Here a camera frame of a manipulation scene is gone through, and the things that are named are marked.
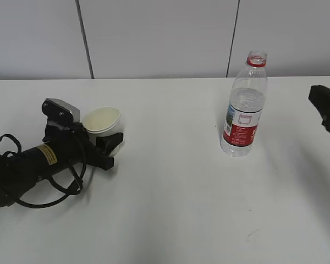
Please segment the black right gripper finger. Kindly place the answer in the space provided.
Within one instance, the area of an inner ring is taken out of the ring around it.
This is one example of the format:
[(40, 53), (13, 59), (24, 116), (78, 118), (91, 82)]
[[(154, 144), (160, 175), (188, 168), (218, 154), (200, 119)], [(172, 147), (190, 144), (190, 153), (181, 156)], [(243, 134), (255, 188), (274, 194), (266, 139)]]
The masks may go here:
[(321, 125), (330, 133), (330, 88), (312, 85), (308, 99), (320, 114)]

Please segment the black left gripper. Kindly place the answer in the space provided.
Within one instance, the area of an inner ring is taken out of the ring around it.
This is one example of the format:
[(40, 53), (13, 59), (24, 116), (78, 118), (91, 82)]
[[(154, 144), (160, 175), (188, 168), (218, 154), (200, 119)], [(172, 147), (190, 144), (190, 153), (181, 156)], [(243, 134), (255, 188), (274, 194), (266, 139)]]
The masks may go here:
[(45, 142), (54, 152), (58, 163), (86, 163), (104, 171), (114, 166), (114, 158), (123, 143), (124, 134), (121, 132), (109, 136), (97, 137), (96, 146), (81, 123), (71, 126), (61, 126), (48, 122), (45, 127)]

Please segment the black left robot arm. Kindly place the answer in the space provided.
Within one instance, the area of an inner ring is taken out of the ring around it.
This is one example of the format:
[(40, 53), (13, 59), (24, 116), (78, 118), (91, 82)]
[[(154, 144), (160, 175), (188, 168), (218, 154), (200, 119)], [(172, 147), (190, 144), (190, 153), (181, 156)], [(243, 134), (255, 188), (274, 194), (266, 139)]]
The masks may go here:
[[(114, 166), (111, 153), (123, 142), (121, 132), (99, 136), (93, 144), (81, 123), (66, 129), (47, 125), (43, 144), (22, 150), (21, 143), (11, 134), (4, 134), (17, 146), (17, 151), (0, 154), (0, 207), (14, 203), (27, 208), (48, 208), (83, 190), (87, 166), (107, 171)], [(42, 180), (63, 193), (56, 201), (44, 204), (25, 202), (21, 197)]]

